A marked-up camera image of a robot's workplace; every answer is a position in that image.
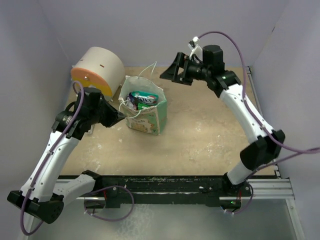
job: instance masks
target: wooden floor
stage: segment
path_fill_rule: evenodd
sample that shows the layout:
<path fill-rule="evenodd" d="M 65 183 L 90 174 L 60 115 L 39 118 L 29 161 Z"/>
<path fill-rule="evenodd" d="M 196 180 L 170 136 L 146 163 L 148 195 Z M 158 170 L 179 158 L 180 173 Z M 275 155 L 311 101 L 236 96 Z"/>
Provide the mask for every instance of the wooden floor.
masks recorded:
<path fill-rule="evenodd" d="M 126 67 L 137 76 L 144 67 Z M 101 124 L 85 135 L 70 155 L 62 175 L 91 170 L 100 175 L 223 175 L 240 161 L 247 138 L 232 112 L 203 81 L 192 86 L 159 79 L 164 67 L 156 67 L 152 80 L 163 88 L 168 101 L 167 124 L 159 136 L 129 129 L 125 121 L 112 128 Z M 242 80 L 241 68 L 230 68 Z M 150 77 L 145 71 L 144 77 Z M 118 96 L 112 105 L 119 107 Z M 247 95 L 254 101 L 248 85 Z M 70 92 L 69 101 L 76 98 Z M 258 175 L 274 175 L 266 168 Z"/>

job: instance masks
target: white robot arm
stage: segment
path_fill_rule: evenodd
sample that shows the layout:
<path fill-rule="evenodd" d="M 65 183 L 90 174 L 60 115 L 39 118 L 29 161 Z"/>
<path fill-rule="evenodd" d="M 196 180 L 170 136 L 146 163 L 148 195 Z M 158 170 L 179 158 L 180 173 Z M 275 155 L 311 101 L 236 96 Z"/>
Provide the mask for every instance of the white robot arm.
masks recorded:
<path fill-rule="evenodd" d="M 221 48 L 218 45 L 207 45 L 201 48 L 198 40 L 198 37 L 194 37 L 189 42 L 190 56 L 178 52 L 172 65 L 160 75 L 160 78 L 189 86 L 194 79 L 206 81 L 208 88 L 233 112 L 249 142 L 249 146 L 240 153 L 241 161 L 223 176 L 225 188 L 236 189 L 259 166 L 278 157 L 281 147 L 274 143 L 265 131 L 280 143 L 284 142 L 285 134 L 282 130 L 275 131 L 262 118 L 248 96 L 243 99 L 241 81 L 233 71 L 225 70 Z M 257 119 L 263 123 L 264 129 L 252 117 L 244 100 Z"/>
<path fill-rule="evenodd" d="M 124 118 L 105 100 L 100 90 L 85 87 L 83 96 L 78 93 L 77 101 L 56 116 L 40 161 L 21 189 L 11 191 L 7 200 L 21 208 L 22 213 L 29 213 L 48 224 L 53 223 L 64 206 L 94 190 L 100 178 L 87 170 L 66 184 L 56 184 L 73 149 L 93 124 L 101 123 L 109 128 Z"/>

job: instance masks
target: shopping bag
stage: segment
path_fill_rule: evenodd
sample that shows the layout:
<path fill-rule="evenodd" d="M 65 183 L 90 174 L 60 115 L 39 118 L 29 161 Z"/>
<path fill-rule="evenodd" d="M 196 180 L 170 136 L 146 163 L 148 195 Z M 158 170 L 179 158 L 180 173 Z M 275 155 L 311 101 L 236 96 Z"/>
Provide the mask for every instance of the shopping bag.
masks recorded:
<path fill-rule="evenodd" d="M 127 102 L 129 93 L 140 91 L 158 95 L 157 104 L 141 110 L 131 109 Z M 138 131 L 159 135 L 167 122 L 167 99 L 164 90 L 151 80 L 140 76 L 126 76 L 120 95 L 120 110 L 126 116 L 126 125 Z"/>

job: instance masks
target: white cylinder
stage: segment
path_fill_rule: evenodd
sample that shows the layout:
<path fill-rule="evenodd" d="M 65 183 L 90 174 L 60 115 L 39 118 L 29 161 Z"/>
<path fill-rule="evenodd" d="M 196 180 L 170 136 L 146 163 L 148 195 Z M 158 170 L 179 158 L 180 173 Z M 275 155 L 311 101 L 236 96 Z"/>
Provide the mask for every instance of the white cylinder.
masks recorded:
<path fill-rule="evenodd" d="M 120 58 L 102 47 L 93 46 L 71 70 L 73 80 L 84 87 L 96 87 L 107 100 L 112 99 L 121 82 L 126 78 Z"/>

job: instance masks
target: gray wall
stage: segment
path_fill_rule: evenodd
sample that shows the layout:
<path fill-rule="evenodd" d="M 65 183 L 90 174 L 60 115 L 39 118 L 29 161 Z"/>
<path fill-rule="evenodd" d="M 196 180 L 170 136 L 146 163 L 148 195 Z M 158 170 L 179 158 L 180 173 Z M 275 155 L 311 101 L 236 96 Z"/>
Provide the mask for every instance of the gray wall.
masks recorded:
<path fill-rule="evenodd" d="M 169 65 L 188 42 L 207 31 L 230 34 L 247 65 L 258 57 L 289 0 L 39 0 L 65 52 L 75 64 L 89 47 L 116 53 L 127 66 Z M 237 51 L 222 36 L 201 41 L 221 45 L 228 66 Z"/>
<path fill-rule="evenodd" d="M 36 0 L 0 0 L 0 234 L 13 240 L 20 211 L 7 202 L 39 161 L 66 100 L 71 63 Z"/>
<path fill-rule="evenodd" d="M 292 0 L 253 65 L 265 118 L 300 149 L 320 146 L 320 1 Z M 288 151 L 282 150 L 281 156 Z M 320 235 L 320 155 L 302 155 L 280 166 L 290 177 L 306 239 Z"/>

